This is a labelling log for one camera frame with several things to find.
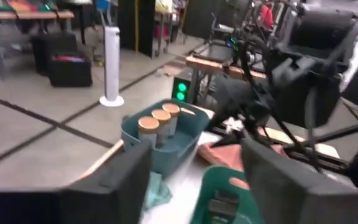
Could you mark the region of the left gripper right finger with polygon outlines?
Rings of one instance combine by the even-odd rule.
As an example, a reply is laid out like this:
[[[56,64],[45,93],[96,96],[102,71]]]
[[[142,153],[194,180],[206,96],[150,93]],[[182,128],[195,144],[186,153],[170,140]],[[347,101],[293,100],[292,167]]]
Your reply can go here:
[[[245,177],[265,223],[358,224],[358,189],[250,138],[241,147]]]

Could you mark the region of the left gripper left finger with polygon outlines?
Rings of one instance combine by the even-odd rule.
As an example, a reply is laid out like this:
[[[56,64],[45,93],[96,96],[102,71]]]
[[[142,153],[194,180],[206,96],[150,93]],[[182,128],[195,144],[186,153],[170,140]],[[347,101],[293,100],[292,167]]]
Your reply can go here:
[[[138,224],[152,168],[149,141],[116,143],[64,187],[0,188],[0,223]]]

